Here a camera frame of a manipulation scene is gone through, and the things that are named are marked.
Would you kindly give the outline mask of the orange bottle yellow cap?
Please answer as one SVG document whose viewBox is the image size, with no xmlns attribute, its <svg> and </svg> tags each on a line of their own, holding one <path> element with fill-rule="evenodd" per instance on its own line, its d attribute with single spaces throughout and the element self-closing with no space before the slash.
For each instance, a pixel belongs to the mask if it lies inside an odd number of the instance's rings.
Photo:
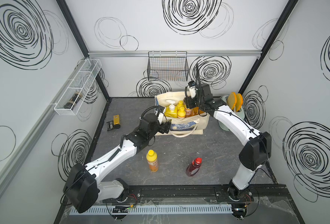
<svg viewBox="0 0 330 224">
<path fill-rule="evenodd" d="M 149 169 L 151 172 L 158 171 L 157 153 L 154 150 L 149 150 L 146 155 L 147 162 L 149 164 Z"/>
<path fill-rule="evenodd" d="M 178 109 L 177 117 L 179 119 L 184 119 L 186 117 L 186 111 L 183 106 Z"/>
<path fill-rule="evenodd" d="M 180 110 L 182 107 L 185 107 L 184 106 L 184 102 L 182 100 L 180 100 L 177 105 L 176 105 L 177 109 Z"/>
<path fill-rule="evenodd" d="M 192 117 L 194 116 L 194 111 L 193 109 L 185 108 L 185 117 Z"/>
</svg>

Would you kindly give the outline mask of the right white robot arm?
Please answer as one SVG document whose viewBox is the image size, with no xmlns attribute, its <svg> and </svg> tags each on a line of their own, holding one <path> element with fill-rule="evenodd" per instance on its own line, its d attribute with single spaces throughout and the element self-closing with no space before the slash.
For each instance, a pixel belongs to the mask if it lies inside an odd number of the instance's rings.
<svg viewBox="0 0 330 224">
<path fill-rule="evenodd" d="M 250 182 L 270 158 L 271 136 L 261 133 L 238 117 L 222 99 L 215 99 L 208 84 L 200 81 L 199 65 L 195 65 L 195 80 L 185 88 L 185 104 L 188 108 L 198 108 L 223 123 L 242 143 L 239 154 L 240 166 L 228 185 L 231 200 L 240 201 L 247 194 Z"/>
</svg>

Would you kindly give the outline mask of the cream canvas shopping bag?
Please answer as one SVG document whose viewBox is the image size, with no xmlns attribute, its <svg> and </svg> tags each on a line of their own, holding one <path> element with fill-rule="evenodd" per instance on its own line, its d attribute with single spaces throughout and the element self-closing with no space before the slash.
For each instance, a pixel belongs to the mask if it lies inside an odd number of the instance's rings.
<svg viewBox="0 0 330 224">
<path fill-rule="evenodd" d="M 175 101 L 175 105 L 180 100 L 184 100 L 185 92 L 184 91 L 177 91 L 177 92 L 166 92 L 163 94 L 159 94 L 155 96 L 155 105 L 160 105 L 163 107 L 167 107 L 170 105 L 167 100 Z M 173 135 L 177 138 L 184 138 L 191 134 L 200 135 L 203 134 L 203 130 L 206 129 L 208 125 L 208 121 L 210 118 L 209 114 L 204 115 L 194 115 L 191 117 L 179 119 L 179 118 L 172 118 L 166 117 L 167 119 L 163 118 L 163 122 L 167 120 L 171 120 L 171 126 L 168 133 L 160 133 L 158 132 L 156 135 Z"/>
</svg>

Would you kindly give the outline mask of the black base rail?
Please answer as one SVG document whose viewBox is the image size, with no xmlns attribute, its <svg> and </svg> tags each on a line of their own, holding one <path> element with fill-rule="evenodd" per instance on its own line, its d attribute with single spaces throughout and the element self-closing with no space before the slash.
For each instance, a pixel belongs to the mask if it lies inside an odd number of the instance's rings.
<svg viewBox="0 0 330 224">
<path fill-rule="evenodd" d="M 250 203 L 258 197 L 268 197 L 271 202 L 292 201 L 293 198 L 284 184 L 253 184 L 243 194 L 242 199 L 233 201 L 228 193 L 229 185 L 130 185 L 125 203 L 153 198 L 205 198 L 216 202 Z"/>
</svg>

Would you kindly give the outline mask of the yellow toast slice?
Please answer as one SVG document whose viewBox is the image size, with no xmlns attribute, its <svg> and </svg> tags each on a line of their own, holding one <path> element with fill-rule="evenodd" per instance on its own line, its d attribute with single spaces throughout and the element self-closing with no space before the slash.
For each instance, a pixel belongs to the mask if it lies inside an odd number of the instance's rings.
<svg viewBox="0 0 330 224">
<path fill-rule="evenodd" d="M 232 111 L 235 111 L 236 103 L 237 103 L 236 93 L 231 92 L 227 98 L 227 105 Z"/>
</svg>

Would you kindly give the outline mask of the red liquid bottle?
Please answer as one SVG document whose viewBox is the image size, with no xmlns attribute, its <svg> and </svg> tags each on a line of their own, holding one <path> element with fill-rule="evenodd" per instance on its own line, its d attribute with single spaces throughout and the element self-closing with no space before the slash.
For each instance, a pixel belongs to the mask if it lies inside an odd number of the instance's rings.
<svg viewBox="0 0 330 224">
<path fill-rule="evenodd" d="M 195 158 L 192 161 L 192 163 L 187 167 L 186 174 L 188 176 L 194 176 L 199 171 L 201 165 L 202 165 L 202 158 L 200 157 Z"/>
</svg>

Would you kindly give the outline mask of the orange toast slice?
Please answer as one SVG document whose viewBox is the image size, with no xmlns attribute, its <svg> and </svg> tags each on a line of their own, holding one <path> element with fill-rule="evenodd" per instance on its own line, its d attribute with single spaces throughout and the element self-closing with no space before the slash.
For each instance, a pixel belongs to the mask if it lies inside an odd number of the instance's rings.
<svg viewBox="0 0 330 224">
<path fill-rule="evenodd" d="M 243 105 L 243 97 L 240 93 L 236 94 L 236 112 L 240 111 Z"/>
</svg>

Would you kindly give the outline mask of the dark bottle in shelf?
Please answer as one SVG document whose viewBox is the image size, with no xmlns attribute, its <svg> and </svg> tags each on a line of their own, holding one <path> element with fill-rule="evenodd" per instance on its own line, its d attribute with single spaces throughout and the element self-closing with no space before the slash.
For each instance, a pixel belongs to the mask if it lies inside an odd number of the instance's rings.
<svg viewBox="0 0 330 224">
<path fill-rule="evenodd" d="M 73 109 L 76 104 L 82 99 L 82 94 L 80 92 L 76 92 L 73 96 L 69 99 L 69 101 L 63 106 L 64 109 Z"/>
</svg>

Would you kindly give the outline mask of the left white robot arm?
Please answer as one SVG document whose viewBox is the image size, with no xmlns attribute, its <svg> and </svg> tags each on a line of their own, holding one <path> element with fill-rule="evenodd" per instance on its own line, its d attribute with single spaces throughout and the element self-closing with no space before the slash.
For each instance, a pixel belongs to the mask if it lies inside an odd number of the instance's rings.
<svg viewBox="0 0 330 224">
<path fill-rule="evenodd" d="M 120 144 L 102 157 L 85 165 L 75 164 L 63 189 L 64 196 L 78 213 L 89 210 L 96 202 L 115 199 L 127 200 L 129 186 L 120 178 L 110 182 L 103 179 L 117 166 L 149 146 L 157 133 L 168 133 L 171 120 L 165 117 L 160 105 L 146 109 L 133 132 L 122 135 Z"/>
</svg>

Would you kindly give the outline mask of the yellow pump soap bottle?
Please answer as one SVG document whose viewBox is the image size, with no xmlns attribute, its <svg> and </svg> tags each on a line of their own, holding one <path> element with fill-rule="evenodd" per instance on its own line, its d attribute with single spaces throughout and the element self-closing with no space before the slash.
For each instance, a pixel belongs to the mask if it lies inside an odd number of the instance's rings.
<svg viewBox="0 0 330 224">
<path fill-rule="evenodd" d="M 165 116 L 171 117 L 171 118 L 177 118 L 178 117 L 178 108 L 175 106 L 174 100 L 166 100 L 167 103 L 170 105 L 166 107 Z"/>
</svg>

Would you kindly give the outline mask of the yellow black small device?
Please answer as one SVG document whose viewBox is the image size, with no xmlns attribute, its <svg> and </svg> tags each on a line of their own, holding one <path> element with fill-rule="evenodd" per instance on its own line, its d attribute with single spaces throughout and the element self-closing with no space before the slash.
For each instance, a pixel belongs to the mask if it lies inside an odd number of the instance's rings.
<svg viewBox="0 0 330 224">
<path fill-rule="evenodd" d="M 120 127 L 120 116 L 118 114 L 113 116 L 113 120 L 107 122 L 107 131 L 120 129 Z"/>
</svg>

